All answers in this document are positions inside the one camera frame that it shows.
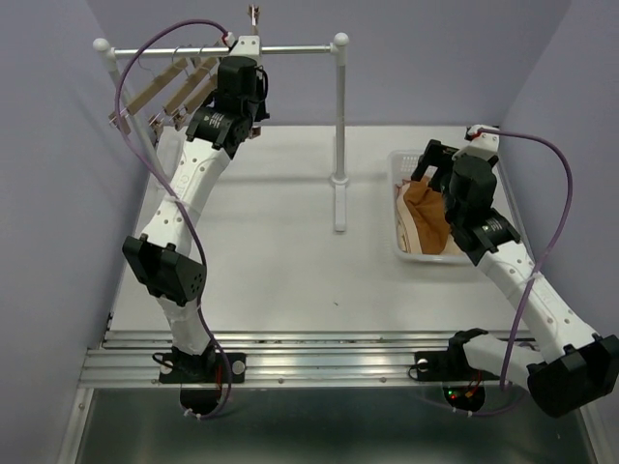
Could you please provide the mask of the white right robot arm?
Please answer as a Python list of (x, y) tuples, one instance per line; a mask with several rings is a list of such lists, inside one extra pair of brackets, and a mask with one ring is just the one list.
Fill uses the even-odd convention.
[(470, 136), (457, 149), (430, 140), (411, 175), (433, 172), (456, 245), (516, 311), (508, 339), (484, 329), (455, 333), (443, 351), (418, 352), (411, 379), (443, 386), (456, 411), (479, 416), (483, 382), (519, 387), (548, 416), (560, 418), (613, 392), (618, 338), (602, 336), (580, 319), (540, 271), (512, 224), (492, 205), (497, 187), (498, 137)]

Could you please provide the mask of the beige underwear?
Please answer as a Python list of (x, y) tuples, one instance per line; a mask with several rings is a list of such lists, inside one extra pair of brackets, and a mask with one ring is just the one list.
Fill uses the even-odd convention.
[(403, 195), (396, 200), (396, 237), (398, 248), (408, 254), (422, 254), (429, 256), (461, 256), (463, 252), (456, 245), (451, 233), (444, 251), (439, 255), (423, 254), (421, 251), (418, 233), (413, 218), (408, 212)]

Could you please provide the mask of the pink underwear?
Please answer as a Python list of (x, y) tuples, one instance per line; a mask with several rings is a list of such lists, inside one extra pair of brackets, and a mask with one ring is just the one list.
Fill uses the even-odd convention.
[(407, 180), (402, 180), (400, 183), (395, 184), (395, 194), (396, 196), (401, 195), (403, 192), (407, 191), (409, 188), (410, 182)]

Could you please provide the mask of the wooden hanger with brown cloth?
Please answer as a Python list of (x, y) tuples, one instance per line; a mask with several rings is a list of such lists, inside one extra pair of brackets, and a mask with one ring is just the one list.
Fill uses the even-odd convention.
[[(254, 3), (248, 5), (248, 16), (251, 19), (251, 34), (254, 36), (259, 35), (259, 16), (260, 16), (260, 7)], [(257, 138), (261, 135), (262, 128), (259, 125), (254, 125), (251, 129), (250, 139)]]

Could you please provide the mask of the wooden hanger with beige cloth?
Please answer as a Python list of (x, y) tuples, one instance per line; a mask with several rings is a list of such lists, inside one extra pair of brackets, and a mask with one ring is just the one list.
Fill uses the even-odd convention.
[(219, 58), (208, 58), (189, 75), (183, 86), (164, 108), (175, 130), (180, 131), (195, 110), (217, 88)]

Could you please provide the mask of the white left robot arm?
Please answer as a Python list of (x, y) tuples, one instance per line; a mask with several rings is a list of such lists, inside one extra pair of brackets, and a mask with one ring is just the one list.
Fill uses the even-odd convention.
[(201, 296), (207, 280), (204, 251), (196, 240), (199, 222), (216, 182), (268, 118), (268, 76), (258, 57), (221, 59), (217, 82), (192, 114), (169, 190), (138, 237), (128, 237), (123, 254), (139, 283), (161, 306), (172, 334), (169, 352), (154, 357), (166, 377), (204, 382), (219, 372), (216, 344), (204, 328)]

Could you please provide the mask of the brown underwear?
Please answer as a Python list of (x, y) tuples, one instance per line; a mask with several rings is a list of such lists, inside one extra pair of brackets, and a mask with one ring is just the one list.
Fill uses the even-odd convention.
[(439, 255), (447, 245), (451, 227), (444, 217), (443, 198), (427, 185), (428, 180), (424, 176), (419, 182), (411, 181), (403, 201), (416, 226), (422, 253)]

